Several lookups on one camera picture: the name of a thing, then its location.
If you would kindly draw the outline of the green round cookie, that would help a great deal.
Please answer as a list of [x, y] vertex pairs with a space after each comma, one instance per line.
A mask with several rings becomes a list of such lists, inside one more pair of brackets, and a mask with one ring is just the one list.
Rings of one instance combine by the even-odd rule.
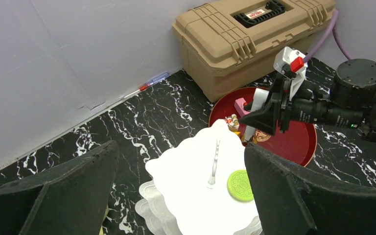
[[245, 169], [232, 172], [227, 179], [227, 190], [230, 196], [240, 202], [254, 199], [249, 177]]

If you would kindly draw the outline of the white three-tier cake stand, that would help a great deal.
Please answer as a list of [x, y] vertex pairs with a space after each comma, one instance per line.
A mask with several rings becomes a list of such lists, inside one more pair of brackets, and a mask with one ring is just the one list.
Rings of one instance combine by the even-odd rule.
[[254, 201], [229, 194], [229, 176], [244, 170], [244, 146], [226, 122], [183, 140], [149, 160], [152, 180], [139, 188], [135, 210], [155, 235], [260, 235]]

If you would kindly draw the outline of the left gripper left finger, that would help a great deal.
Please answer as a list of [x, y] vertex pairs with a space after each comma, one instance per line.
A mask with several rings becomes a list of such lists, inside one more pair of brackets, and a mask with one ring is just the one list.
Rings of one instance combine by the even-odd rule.
[[97, 235], [118, 170], [108, 141], [86, 154], [0, 186], [0, 235]]

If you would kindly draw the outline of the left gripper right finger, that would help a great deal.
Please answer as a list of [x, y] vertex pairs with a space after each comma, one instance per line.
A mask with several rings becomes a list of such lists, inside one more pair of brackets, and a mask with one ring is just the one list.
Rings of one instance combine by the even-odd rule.
[[376, 188], [340, 181], [256, 144], [244, 151], [266, 235], [376, 235]]

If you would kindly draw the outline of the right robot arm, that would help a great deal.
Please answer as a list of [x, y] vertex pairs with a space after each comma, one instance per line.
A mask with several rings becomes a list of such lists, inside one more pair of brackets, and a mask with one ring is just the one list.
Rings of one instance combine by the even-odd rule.
[[268, 91], [263, 106], [239, 122], [269, 135], [285, 132], [291, 121], [362, 130], [361, 138], [376, 143], [376, 62], [352, 59], [336, 69], [328, 95], [322, 95], [303, 82], [298, 90], [292, 83], [303, 68], [302, 58], [284, 65]]

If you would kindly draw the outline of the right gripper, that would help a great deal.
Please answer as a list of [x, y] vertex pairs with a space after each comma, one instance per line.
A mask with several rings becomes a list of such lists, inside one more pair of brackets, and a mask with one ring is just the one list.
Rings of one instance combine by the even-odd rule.
[[239, 123], [248, 125], [274, 136], [289, 129], [291, 121], [329, 125], [340, 128], [360, 127], [365, 115], [363, 104], [353, 99], [359, 97], [355, 88], [334, 81], [329, 96], [314, 99], [291, 98], [290, 80], [285, 79], [280, 94], [268, 94], [264, 106], [250, 112], [252, 102], [245, 110], [250, 113], [241, 117]]

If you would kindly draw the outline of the silver metal tongs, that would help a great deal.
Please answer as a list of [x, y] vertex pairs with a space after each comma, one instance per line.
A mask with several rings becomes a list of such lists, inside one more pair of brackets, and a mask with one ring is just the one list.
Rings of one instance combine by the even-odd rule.
[[[253, 102], [252, 102], [250, 112], [254, 112], [254, 111], [261, 109], [267, 100], [268, 94], [269, 94], [268, 90], [256, 88], [254, 92]], [[243, 135], [244, 137], [243, 142], [250, 141], [252, 137], [254, 136], [255, 132], [256, 132], [256, 129], [254, 127], [247, 125], [245, 129], [245, 133]]]

